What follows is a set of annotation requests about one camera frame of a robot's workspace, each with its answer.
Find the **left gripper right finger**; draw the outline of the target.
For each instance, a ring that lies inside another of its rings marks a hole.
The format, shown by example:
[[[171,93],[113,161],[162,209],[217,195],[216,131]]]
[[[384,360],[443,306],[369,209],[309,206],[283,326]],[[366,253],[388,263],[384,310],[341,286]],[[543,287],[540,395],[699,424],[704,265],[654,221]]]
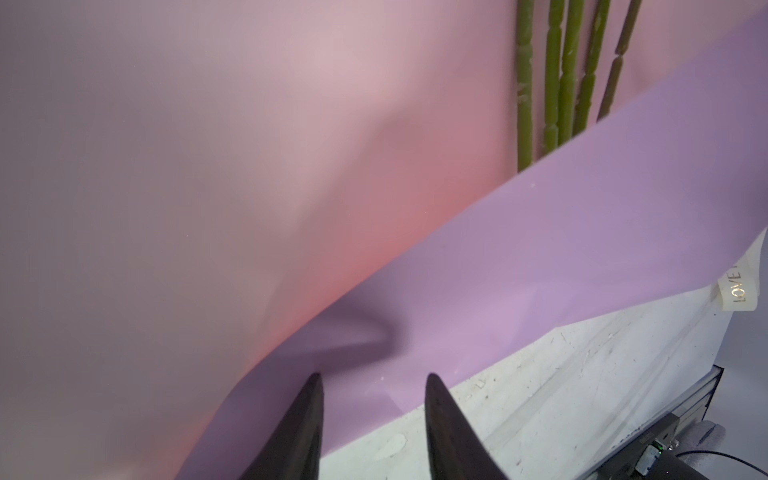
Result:
[[[435,373],[427,377],[424,413],[432,479],[508,479],[484,448],[442,379]]]

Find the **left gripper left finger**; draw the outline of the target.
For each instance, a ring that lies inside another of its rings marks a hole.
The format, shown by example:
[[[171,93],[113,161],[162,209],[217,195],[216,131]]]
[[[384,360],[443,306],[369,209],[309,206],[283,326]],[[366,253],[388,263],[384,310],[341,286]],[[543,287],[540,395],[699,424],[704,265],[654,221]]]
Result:
[[[320,373],[302,386],[266,444],[240,480],[317,480],[324,421]]]

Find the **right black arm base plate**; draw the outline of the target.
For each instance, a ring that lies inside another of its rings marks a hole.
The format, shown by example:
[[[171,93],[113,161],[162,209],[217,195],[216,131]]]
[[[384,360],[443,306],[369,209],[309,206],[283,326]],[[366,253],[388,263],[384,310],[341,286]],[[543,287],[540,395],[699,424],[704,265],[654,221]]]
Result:
[[[672,453],[679,421],[668,413],[604,461],[591,479],[705,480],[706,476]]]

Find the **white blue fake flower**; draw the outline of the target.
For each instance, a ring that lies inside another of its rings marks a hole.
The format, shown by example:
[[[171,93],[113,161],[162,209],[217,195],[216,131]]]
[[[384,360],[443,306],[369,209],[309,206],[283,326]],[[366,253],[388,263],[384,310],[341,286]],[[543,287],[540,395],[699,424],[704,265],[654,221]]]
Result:
[[[624,65],[624,58],[629,49],[642,3],[642,0],[631,0],[629,2],[622,30],[614,50],[614,59],[611,63],[605,91],[598,110],[597,120],[606,117],[613,106]],[[572,130],[573,135],[582,133],[588,124],[589,113],[592,106],[592,95],[596,85],[597,69],[602,52],[610,6],[610,0],[600,0],[595,7],[584,65],[584,74],[576,98],[575,117]]]

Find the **red pink fake rose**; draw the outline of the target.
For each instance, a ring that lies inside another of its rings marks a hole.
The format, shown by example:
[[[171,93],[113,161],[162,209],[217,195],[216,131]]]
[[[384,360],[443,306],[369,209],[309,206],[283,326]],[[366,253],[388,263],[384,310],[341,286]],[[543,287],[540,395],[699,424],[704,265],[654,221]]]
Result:
[[[564,12],[564,0],[551,0],[549,2],[545,56],[544,156],[554,151],[558,146],[560,52]]]

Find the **cream fake rose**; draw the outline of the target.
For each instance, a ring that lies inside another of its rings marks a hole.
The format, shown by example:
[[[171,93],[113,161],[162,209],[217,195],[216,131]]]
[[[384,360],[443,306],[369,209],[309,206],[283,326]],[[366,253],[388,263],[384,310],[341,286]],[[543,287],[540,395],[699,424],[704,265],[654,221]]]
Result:
[[[534,0],[519,0],[516,10],[517,172],[533,163],[533,19]]]

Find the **purple pink wrapping paper sheet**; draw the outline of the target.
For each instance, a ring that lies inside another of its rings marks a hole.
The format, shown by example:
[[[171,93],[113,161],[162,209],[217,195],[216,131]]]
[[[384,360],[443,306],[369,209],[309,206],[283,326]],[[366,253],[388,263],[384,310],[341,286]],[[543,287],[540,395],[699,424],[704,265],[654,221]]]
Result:
[[[767,5],[646,1],[612,114],[523,174],[513,1],[5,1],[1,475],[234,475],[322,364],[330,445],[767,223]]]

